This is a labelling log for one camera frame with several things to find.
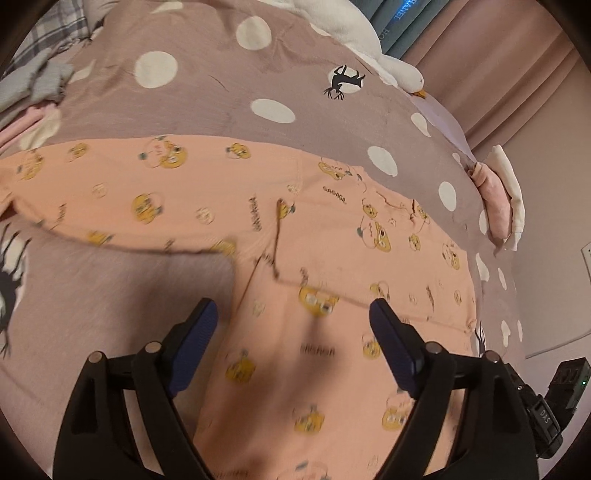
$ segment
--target black cartoon bird print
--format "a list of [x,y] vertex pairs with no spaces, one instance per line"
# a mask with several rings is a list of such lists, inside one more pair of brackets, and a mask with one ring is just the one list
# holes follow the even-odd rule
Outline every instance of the black cartoon bird print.
[[[22,257],[25,253],[27,245],[31,242],[31,239],[27,240],[22,246],[22,250],[18,255],[17,261],[11,271],[4,270],[6,266],[6,254],[14,239],[19,235],[20,231],[14,233],[8,241],[6,247],[2,249],[4,243],[4,237],[10,224],[7,224],[2,231],[0,237],[0,296],[2,297],[2,305],[0,305],[0,333],[4,333],[4,346],[0,349],[0,353],[6,357],[10,355],[10,341],[8,337],[8,325],[12,318],[14,309],[17,306],[17,290],[22,286],[22,276],[25,274],[25,265],[21,265]],[[20,274],[15,277],[18,267],[21,267]]]
[[324,93],[326,94],[326,96],[328,98],[333,98],[332,91],[334,90],[336,92],[336,97],[333,100],[336,100],[337,98],[340,98],[341,100],[344,99],[345,95],[343,94],[343,92],[340,91],[340,88],[343,86],[344,83],[348,83],[350,85],[356,85],[359,88],[362,87],[361,80],[363,80],[365,78],[365,75],[360,77],[359,71],[357,70],[357,73],[355,75],[353,75],[352,77],[350,77],[345,74],[346,71],[347,71],[347,65],[341,65],[340,67],[336,68],[335,74],[332,78],[331,87],[327,88],[324,91]]

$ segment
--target white plush toy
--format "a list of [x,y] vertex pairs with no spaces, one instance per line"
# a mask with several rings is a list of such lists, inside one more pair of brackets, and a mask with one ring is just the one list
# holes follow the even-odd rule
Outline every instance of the white plush toy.
[[349,0],[259,0],[305,18],[367,62],[390,85],[423,96],[421,72],[402,60],[382,54],[372,24]]

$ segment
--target white polka dot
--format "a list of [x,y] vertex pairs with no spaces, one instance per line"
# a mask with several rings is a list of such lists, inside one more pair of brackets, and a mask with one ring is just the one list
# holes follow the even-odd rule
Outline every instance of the white polka dot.
[[167,0],[167,1],[163,2],[163,4],[160,5],[158,8],[156,8],[156,10],[154,10],[152,13],[157,14],[160,12],[168,12],[171,10],[182,10],[182,9],[183,9],[182,2],[177,2],[176,0]]
[[19,140],[21,150],[40,148],[50,137],[58,133],[61,126],[61,112],[56,108],[41,121],[35,130],[27,133]]
[[373,164],[384,173],[393,177],[398,175],[398,166],[388,150],[382,147],[369,147],[368,156]]
[[135,80],[144,88],[157,88],[173,81],[177,60],[165,51],[149,51],[135,62]]
[[410,119],[413,121],[414,126],[417,127],[423,135],[426,137],[430,137],[431,134],[429,130],[427,130],[427,120],[423,117],[420,113],[413,113],[410,116]]
[[501,322],[501,332],[503,334],[503,346],[508,347],[509,346],[509,335],[511,335],[511,329],[509,328],[509,325],[507,325],[507,322],[504,320]]
[[[347,67],[345,69],[345,72],[343,72],[343,67],[339,66],[335,69],[330,69],[329,71],[329,83],[332,85],[332,79],[333,77],[336,75],[335,70],[338,70],[339,73],[344,73],[347,77],[354,77],[355,75],[357,75],[357,70],[352,69],[351,67]],[[343,93],[355,93],[361,90],[360,86],[357,85],[351,85],[350,83],[342,83],[340,86],[340,91]]]
[[501,281],[501,285],[503,286],[503,289],[506,290],[507,289],[507,282],[505,281],[505,274],[503,273],[503,271],[499,268],[499,280]]
[[278,124],[290,124],[296,120],[296,115],[291,109],[287,108],[283,103],[268,98],[259,98],[252,102],[251,110],[254,114]]
[[488,231],[488,215],[486,214],[486,210],[480,212],[480,218],[478,219],[478,226],[480,227],[480,231],[482,235],[486,235]]
[[247,50],[261,50],[271,44],[271,29],[261,17],[249,17],[236,29],[238,44]]
[[478,267],[478,273],[480,274],[480,279],[482,281],[488,281],[491,277],[490,272],[488,271],[488,267],[480,258],[480,254],[476,254],[476,266]]
[[77,72],[74,72],[74,75],[70,77],[70,81],[68,83],[74,83],[78,80],[88,78],[88,75],[90,75],[90,72],[92,72],[92,69],[95,67],[95,63],[96,60],[92,60],[86,67],[78,70]]
[[325,32],[324,30],[322,30],[321,28],[318,28],[316,25],[314,25],[313,23],[310,24],[310,26],[312,27],[312,30],[314,30],[316,33],[318,33],[318,35],[322,35],[323,37],[330,37],[330,33]]
[[441,185],[439,185],[439,198],[441,198],[443,206],[450,212],[453,212],[456,209],[456,189],[448,181],[443,181]]

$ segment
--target yellow cartoon face print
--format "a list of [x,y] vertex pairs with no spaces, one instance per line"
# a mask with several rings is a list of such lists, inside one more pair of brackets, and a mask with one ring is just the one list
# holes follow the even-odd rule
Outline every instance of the yellow cartoon face print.
[[283,220],[286,216],[288,216],[290,213],[294,213],[295,211],[295,204],[289,206],[284,200],[279,200],[277,202],[277,218],[279,220]]
[[232,257],[236,253],[236,244],[231,240],[220,240],[209,249],[210,252],[219,252],[226,257]]
[[361,341],[363,342],[363,356],[365,358],[374,360],[381,355],[382,349],[380,348],[376,337],[371,333],[366,333]]
[[246,159],[251,157],[251,151],[248,150],[248,147],[240,143],[233,143],[230,147],[227,147],[226,154],[229,158],[232,158],[234,160],[238,160],[239,158]]
[[240,358],[232,362],[226,369],[226,379],[236,383],[248,383],[252,374],[256,370],[256,365],[248,358],[248,350],[243,350]]
[[457,256],[457,253],[451,245],[443,244],[442,253],[447,265],[454,270],[460,270],[460,257]]
[[357,234],[363,239],[367,248],[376,248],[385,253],[392,250],[386,230],[378,222],[370,221],[365,216],[361,220]]
[[88,144],[85,143],[78,143],[74,145],[71,149],[68,150],[68,154],[66,156],[66,160],[68,162],[77,160],[80,157],[83,157],[90,147]]
[[375,209],[375,207],[370,203],[366,203],[365,199],[361,200],[361,204],[363,205],[363,211],[365,212],[365,215],[367,215],[369,218],[374,219],[378,216],[378,211]]
[[413,233],[408,237],[408,243],[410,244],[410,248],[415,252],[418,252],[421,249],[421,241],[416,233]]
[[17,174],[21,180],[31,180],[39,173],[43,166],[44,159],[36,150],[31,150],[25,155],[22,164],[17,167]]
[[294,410],[296,416],[294,431],[300,433],[318,433],[324,423],[324,415],[320,413],[316,405],[310,407],[310,411],[299,415]]
[[88,232],[86,234],[86,239],[91,243],[98,246],[101,246],[107,242],[110,242],[113,238],[113,235],[108,235],[106,233],[101,232]]
[[331,314],[339,298],[311,287],[300,289],[300,303],[315,317]]
[[390,300],[390,287],[384,281],[372,283],[369,286],[369,291],[378,299]]
[[320,170],[323,173],[330,175],[335,180],[343,180],[347,175],[353,176],[353,174],[350,172],[350,170],[348,170],[348,169],[345,170],[344,168],[337,167],[337,166],[333,167],[331,165],[328,165],[328,163],[325,163],[325,162],[319,162],[318,167],[320,167]]
[[177,168],[187,161],[187,149],[163,135],[150,140],[138,157],[150,168]]
[[423,207],[421,207],[416,201],[415,201],[414,207],[415,207],[415,211],[425,221],[425,223],[430,223],[431,220],[429,218],[429,215],[427,215],[425,213],[425,210],[423,210]]
[[144,193],[134,198],[131,203],[131,210],[135,219],[142,223],[152,223],[154,219],[162,214],[162,199],[156,193]]
[[391,247],[390,247],[390,240],[388,239],[388,234],[386,233],[386,230],[384,230],[378,222],[375,222],[375,231],[376,231],[376,237],[374,238],[375,248],[377,248],[378,250],[380,250],[382,252],[386,252],[386,253],[389,252],[391,250]]
[[306,460],[280,473],[277,480],[330,480],[330,477],[326,465]]
[[412,409],[413,404],[406,392],[393,395],[386,402],[386,411],[382,415],[382,428],[391,432],[401,430]]

